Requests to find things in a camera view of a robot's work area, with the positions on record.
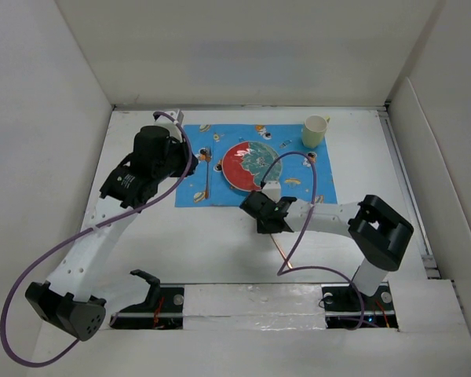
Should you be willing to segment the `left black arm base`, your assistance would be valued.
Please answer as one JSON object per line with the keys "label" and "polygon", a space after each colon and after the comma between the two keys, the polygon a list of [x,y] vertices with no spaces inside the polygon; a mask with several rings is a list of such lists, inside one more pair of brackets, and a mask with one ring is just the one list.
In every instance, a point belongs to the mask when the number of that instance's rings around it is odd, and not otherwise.
{"label": "left black arm base", "polygon": [[159,278],[139,269],[131,271],[130,275],[148,284],[147,295],[137,304],[112,314],[109,327],[115,330],[181,330],[184,285],[162,285]]}

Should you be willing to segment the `red and teal plate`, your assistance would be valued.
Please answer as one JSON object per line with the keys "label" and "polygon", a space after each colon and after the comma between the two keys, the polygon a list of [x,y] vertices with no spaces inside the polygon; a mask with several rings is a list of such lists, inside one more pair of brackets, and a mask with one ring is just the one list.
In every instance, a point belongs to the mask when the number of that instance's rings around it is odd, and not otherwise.
{"label": "red and teal plate", "polygon": [[243,192],[260,191],[268,168],[278,158],[274,148],[260,141],[243,141],[233,145],[221,161],[227,182]]}

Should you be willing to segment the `blue astronaut print cloth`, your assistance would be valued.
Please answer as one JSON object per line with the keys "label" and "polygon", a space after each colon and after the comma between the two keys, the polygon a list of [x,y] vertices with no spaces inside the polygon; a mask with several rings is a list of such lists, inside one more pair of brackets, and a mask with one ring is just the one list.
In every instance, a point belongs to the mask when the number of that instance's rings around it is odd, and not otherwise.
{"label": "blue astronaut print cloth", "polygon": [[[262,181],[279,181],[282,196],[294,196],[319,203],[336,203],[330,158],[326,142],[306,148],[300,124],[201,124],[187,125],[185,131],[199,165],[176,191],[176,207],[237,207],[250,192],[233,188],[221,170],[225,153],[243,141],[260,141],[276,150],[278,158]],[[206,162],[204,148],[210,146],[210,197],[205,199]]]}

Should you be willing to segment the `pale yellow mug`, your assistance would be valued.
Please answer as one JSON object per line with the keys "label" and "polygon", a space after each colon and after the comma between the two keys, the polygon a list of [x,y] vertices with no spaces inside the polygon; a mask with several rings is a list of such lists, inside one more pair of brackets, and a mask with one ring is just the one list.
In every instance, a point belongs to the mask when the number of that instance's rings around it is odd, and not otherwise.
{"label": "pale yellow mug", "polygon": [[310,115],[303,124],[301,141],[306,148],[316,148],[323,141],[330,116]]}

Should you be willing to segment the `copper fork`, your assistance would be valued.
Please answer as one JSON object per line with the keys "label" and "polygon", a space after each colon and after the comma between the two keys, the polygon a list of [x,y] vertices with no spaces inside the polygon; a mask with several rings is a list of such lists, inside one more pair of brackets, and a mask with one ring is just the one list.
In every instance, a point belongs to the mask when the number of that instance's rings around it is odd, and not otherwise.
{"label": "copper fork", "polygon": [[204,190],[204,198],[208,199],[210,197],[210,188],[209,188],[209,182],[210,182],[210,163],[213,158],[213,153],[212,149],[210,146],[206,146],[204,148],[205,151],[205,162],[206,162],[206,184],[205,184],[205,190]]}

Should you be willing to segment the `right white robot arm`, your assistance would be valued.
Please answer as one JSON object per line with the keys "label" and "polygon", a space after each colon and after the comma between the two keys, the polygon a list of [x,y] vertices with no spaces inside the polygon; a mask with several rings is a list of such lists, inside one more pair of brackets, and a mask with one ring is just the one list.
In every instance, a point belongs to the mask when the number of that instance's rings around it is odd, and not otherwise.
{"label": "right white robot arm", "polygon": [[354,241],[364,256],[347,290],[349,304],[366,309],[376,298],[388,273],[400,268],[414,233],[413,225],[383,199],[367,195],[354,203],[306,202],[291,196],[272,200],[252,191],[239,205],[257,223],[259,234],[296,232],[298,238],[283,262],[286,265],[306,232],[323,232]]}

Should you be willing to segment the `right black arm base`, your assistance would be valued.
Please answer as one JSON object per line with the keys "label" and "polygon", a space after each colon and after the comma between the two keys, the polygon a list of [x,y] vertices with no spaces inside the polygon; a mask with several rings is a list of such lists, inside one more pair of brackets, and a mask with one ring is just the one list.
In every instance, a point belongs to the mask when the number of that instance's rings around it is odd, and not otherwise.
{"label": "right black arm base", "polygon": [[398,328],[389,284],[379,285],[373,296],[358,295],[349,284],[323,284],[318,306],[324,309],[327,329]]}

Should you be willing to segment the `copper spoon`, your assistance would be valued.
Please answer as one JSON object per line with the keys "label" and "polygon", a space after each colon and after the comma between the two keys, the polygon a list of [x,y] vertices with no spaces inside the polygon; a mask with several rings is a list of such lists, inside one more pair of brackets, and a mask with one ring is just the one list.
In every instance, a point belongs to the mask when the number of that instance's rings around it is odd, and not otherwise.
{"label": "copper spoon", "polygon": [[283,262],[285,263],[285,265],[287,266],[287,268],[292,269],[293,266],[290,263],[290,261],[287,261],[287,255],[284,253],[284,250],[281,247],[281,245],[279,244],[278,240],[272,234],[270,235],[270,239],[272,240],[274,246],[276,247],[276,250],[279,252],[280,257],[283,260]]}

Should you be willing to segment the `metal rail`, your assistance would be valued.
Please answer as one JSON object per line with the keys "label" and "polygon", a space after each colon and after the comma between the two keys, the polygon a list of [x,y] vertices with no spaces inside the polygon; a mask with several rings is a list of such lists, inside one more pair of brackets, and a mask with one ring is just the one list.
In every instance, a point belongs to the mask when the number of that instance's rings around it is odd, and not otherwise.
{"label": "metal rail", "polygon": [[114,313],[116,318],[229,318],[229,317],[286,317],[286,316],[323,316],[323,317],[360,317],[360,313],[328,312],[317,313],[237,313],[237,314],[185,314],[185,313]]}

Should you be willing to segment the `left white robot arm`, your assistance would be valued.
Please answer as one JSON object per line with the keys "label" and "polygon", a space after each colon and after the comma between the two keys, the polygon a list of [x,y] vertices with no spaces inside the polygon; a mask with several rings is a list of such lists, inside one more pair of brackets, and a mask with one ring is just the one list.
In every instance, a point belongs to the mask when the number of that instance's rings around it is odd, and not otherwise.
{"label": "left white robot arm", "polygon": [[178,126],[144,126],[133,150],[108,175],[87,223],[45,282],[28,286],[25,297],[46,322],[79,341],[93,337],[106,314],[106,299],[94,288],[119,237],[157,194],[167,178],[195,169],[194,155]]}

